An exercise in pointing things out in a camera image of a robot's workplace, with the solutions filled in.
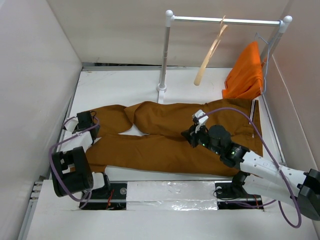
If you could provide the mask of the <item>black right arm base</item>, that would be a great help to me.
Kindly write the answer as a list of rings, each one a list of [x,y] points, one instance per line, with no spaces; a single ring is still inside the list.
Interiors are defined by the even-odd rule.
[[[213,196],[217,199],[218,210],[263,210],[263,207],[257,207],[263,204],[260,195],[235,190],[231,182],[216,182]]]

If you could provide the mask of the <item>beige plastic hanger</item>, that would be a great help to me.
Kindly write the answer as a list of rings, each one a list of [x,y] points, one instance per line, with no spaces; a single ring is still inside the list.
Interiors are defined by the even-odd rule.
[[[194,82],[193,84],[195,86],[199,86],[201,84],[201,81],[203,79],[203,76],[204,76],[204,73],[205,73],[205,70],[213,56],[213,54],[215,53],[216,49],[218,48],[220,42],[221,42],[221,38],[222,38],[222,35],[224,33],[224,31],[227,29],[228,25],[227,24],[224,24],[224,20],[225,20],[225,15],[223,16],[222,20],[220,21],[220,29],[219,29],[219,32],[215,38],[215,40],[213,41],[209,51],[207,52],[198,72],[197,72],[197,75],[194,79]]]

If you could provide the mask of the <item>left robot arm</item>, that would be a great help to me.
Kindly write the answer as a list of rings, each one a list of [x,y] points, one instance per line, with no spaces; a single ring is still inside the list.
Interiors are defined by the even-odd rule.
[[[86,151],[100,139],[100,122],[94,110],[83,111],[65,120],[62,129],[66,139],[53,145],[49,150],[52,183],[58,197],[83,193],[83,197],[97,194],[107,198],[111,184],[104,172],[91,170]]]

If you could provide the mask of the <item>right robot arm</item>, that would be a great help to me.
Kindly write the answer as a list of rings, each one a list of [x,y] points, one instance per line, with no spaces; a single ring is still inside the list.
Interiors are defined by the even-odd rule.
[[[231,191],[237,197],[260,195],[298,207],[300,213],[315,221],[320,219],[320,173],[276,165],[254,151],[232,141],[221,125],[191,126],[181,135],[193,147],[201,145],[219,155],[228,167],[238,169]]]

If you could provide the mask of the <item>brown trousers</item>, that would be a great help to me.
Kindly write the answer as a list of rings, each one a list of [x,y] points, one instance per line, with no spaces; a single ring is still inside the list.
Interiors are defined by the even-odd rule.
[[[143,171],[209,174],[231,177],[238,170],[202,146],[191,147],[182,132],[198,110],[210,113],[207,127],[222,125],[234,142],[257,154],[263,147],[255,130],[261,129],[259,104],[249,99],[220,99],[205,104],[158,104],[97,108],[98,141],[85,153],[93,172],[114,166]]]

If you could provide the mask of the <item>orange garment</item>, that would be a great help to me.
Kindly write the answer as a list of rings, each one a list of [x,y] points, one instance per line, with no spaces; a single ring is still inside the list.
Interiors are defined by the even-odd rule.
[[[257,41],[253,41],[243,50],[229,72],[222,97],[253,100],[261,95],[263,83],[259,45]]]

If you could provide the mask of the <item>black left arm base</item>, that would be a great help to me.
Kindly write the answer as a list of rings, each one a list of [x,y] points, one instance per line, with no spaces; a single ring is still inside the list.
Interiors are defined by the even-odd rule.
[[[81,210],[95,211],[120,211],[127,209],[127,182],[111,182],[110,187],[103,187],[92,191],[91,198],[84,206],[85,202],[80,202]]]

